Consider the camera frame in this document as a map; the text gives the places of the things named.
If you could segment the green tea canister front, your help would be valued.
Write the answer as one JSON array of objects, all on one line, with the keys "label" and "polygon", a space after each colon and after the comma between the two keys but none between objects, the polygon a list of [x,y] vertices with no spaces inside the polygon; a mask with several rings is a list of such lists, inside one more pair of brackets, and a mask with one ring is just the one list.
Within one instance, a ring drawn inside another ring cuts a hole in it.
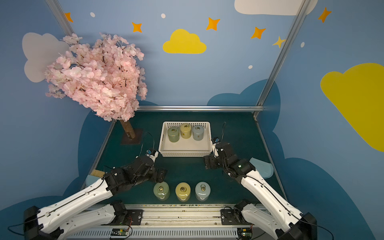
[{"label": "green tea canister front", "polygon": [[153,192],[160,201],[166,201],[170,196],[170,188],[166,182],[156,183]]}]

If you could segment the green tea canister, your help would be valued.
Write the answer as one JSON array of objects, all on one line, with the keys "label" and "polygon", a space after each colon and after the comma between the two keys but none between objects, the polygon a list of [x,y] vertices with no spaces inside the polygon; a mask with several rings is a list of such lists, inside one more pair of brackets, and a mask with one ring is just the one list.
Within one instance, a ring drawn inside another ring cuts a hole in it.
[{"label": "green tea canister", "polygon": [[153,192],[160,201],[166,201],[170,196],[170,188],[166,182],[156,183]]},{"label": "green tea canister", "polygon": [[168,138],[171,143],[176,143],[180,139],[180,129],[176,127],[169,128],[168,131]]}]

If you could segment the yellow tea canister front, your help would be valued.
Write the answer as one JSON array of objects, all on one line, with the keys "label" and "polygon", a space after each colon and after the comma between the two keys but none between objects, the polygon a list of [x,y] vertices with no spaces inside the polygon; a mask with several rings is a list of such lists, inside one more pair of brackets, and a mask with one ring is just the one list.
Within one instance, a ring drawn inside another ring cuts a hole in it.
[{"label": "yellow tea canister front", "polygon": [[176,186],[175,192],[179,201],[186,202],[190,199],[191,187],[188,183],[182,182]]}]

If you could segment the yellow tea canister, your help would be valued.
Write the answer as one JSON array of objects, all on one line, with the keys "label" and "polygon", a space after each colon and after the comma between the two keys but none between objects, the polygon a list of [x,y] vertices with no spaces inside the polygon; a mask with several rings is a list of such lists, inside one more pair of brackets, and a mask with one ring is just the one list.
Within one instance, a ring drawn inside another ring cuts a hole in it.
[{"label": "yellow tea canister", "polygon": [[176,186],[175,192],[179,201],[186,202],[190,199],[191,187],[188,183],[182,182]]},{"label": "yellow tea canister", "polygon": [[180,126],[180,135],[183,139],[189,139],[192,135],[192,127],[190,124],[184,123]]}]

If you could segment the blue tea canister front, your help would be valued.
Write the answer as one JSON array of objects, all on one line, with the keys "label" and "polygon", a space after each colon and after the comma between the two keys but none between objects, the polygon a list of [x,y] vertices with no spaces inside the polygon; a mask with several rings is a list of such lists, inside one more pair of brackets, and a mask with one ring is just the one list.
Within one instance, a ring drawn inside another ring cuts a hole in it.
[{"label": "blue tea canister front", "polygon": [[206,182],[199,182],[195,187],[195,194],[197,200],[204,202],[206,201],[211,194],[211,187]]}]

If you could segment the blue tea canister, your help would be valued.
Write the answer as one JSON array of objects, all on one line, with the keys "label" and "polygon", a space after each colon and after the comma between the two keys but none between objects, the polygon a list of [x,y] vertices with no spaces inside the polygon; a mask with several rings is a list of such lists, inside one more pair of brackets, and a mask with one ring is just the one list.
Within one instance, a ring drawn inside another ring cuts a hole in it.
[{"label": "blue tea canister", "polygon": [[201,125],[196,125],[192,128],[192,135],[195,141],[201,141],[204,138],[205,129]]},{"label": "blue tea canister", "polygon": [[206,201],[211,194],[211,187],[206,182],[199,182],[195,187],[195,194],[197,200],[204,202]]}]

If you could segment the blue tea canister back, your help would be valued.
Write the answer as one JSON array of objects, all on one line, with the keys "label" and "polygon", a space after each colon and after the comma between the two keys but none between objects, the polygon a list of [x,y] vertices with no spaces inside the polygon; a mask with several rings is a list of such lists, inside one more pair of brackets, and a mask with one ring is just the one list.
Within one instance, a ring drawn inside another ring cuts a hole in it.
[{"label": "blue tea canister back", "polygon": [[205,129],[201,125],[196,125],[192,128],[192,135],[195,141],[201,141],[204,138]]}]

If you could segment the green tea canister back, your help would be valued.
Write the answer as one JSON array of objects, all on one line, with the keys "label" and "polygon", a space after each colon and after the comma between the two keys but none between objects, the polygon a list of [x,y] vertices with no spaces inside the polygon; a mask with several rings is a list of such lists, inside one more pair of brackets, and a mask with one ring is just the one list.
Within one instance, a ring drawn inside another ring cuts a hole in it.
[{"label": "green tea canister back", "polygon": [[180,129],[176,127],[169,128],[168,131],[168,138],[171,143],[176,143],[180,139]]}]

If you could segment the yellow tea canister back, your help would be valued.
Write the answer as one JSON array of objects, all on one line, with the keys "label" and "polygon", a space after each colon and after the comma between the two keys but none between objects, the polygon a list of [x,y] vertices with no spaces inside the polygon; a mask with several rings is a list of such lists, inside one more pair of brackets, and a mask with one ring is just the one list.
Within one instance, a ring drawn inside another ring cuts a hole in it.
[{"label": "yellow tea canister back", "polygon": [[183,139],[189,139],[192,135],[192,127],[190,124],[184,123],[180,126],[180,135]]}]

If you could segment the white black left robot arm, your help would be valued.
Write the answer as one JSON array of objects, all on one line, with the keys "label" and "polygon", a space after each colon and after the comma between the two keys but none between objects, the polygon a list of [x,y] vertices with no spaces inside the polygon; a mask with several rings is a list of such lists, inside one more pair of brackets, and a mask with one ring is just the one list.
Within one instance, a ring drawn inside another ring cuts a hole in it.
[{"label": "white black left robot arm", "polygon": [[128,210],[121,201],[114,201],[94,211],[94,204],[131,190],[143,182],[161,183],[165,169],[156,169],[157,155],[137,157],[126,166],[114,168],[80,192],[50,206],[32,206],[24,211],[26,240],[65,240],[68,236],[98,225],[130,223]]}]

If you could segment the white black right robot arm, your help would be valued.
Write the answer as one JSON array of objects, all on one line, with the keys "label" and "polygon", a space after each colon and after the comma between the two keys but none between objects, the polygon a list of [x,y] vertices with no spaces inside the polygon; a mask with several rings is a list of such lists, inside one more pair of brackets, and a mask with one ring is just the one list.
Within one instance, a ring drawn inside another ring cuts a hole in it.
[{"label": "white black right robot arm", "polygon": [[211,144],[212,152],[204,157],[206,169],[222,168],[224,172],[250,191],[267,209],[243,202],[239,210],[244,220],[262,229],[275,240],[316,240],[317,220],[303,214],[278,194],[249,160],[240,159],[229,143]]}]

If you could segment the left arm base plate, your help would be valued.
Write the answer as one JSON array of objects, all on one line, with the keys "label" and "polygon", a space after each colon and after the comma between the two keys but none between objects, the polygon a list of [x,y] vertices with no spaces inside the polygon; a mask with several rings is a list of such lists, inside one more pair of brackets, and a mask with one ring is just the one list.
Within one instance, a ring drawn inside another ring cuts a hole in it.
[{"label": "left arm base plate", "polygon": [[143,210],[131,209],[124,211],[120,224],[123,226],[140,226],[143,218]]}]

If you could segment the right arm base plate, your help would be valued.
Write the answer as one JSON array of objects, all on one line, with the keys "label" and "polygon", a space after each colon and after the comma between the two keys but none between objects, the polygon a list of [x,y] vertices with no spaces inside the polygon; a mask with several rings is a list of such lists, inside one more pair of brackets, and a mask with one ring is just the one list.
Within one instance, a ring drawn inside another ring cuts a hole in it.
[{"label": "right arm base plate", "polygon": [[230,208],[224,208],[220,210],[221,222],[224,226],[251,226],[251,223],[248,223],[242,216],[239,210],[234,210]]}]

